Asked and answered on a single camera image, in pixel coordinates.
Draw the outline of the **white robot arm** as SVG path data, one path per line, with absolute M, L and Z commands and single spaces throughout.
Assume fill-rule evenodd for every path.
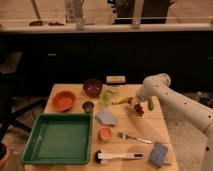
M 170 84 L 171 79 L 166 73 L 148 76 L 132 96 L 130 104 L 145 102 L 156 96 L 183 114 L 207 137 L 201 171 L 213 171 L 213 109 L 172 90 Z

